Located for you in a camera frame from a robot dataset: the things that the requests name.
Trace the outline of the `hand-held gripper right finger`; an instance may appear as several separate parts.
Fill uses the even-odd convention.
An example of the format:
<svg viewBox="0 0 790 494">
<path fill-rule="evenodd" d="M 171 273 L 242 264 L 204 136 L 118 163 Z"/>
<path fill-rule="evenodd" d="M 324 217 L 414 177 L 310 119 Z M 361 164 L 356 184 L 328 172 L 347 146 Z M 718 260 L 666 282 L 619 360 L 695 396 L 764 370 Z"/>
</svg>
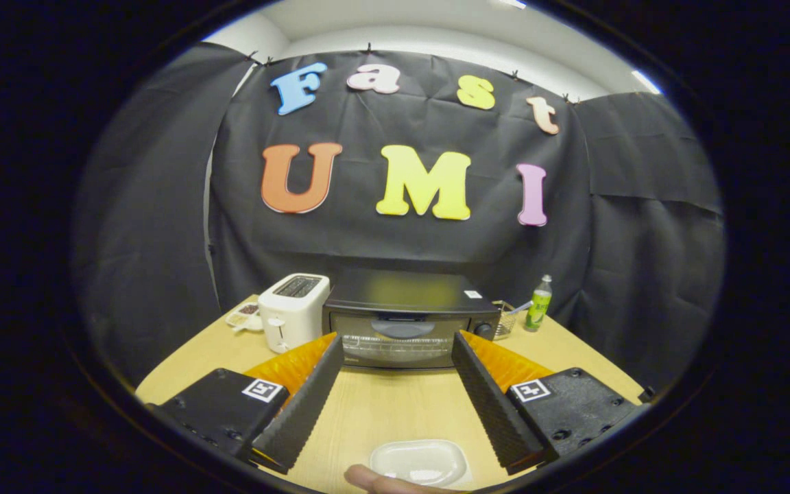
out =
<svg viewBox="0 0 790 494">
<path fill-rule="evenodd" d="M 510 475 L 604 440 L 655 394 L 566 331 L 500 342 L 459 331 L 451 356 Z"/>
</svg>

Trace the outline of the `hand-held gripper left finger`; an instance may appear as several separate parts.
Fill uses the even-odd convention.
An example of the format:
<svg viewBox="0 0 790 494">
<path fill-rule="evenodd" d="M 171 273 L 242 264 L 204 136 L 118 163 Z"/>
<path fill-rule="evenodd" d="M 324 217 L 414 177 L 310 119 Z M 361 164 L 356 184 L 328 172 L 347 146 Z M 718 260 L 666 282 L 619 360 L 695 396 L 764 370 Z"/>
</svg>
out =
<svg viewBox="0 0 790 494">
<path fill-rule="evenodd" d="M 148 409 L 195 443 L 286 474 L 309 440 L 343 362 L 342 337 L 330 333 L 243 373 L 216 368 Z"/>
</svg>

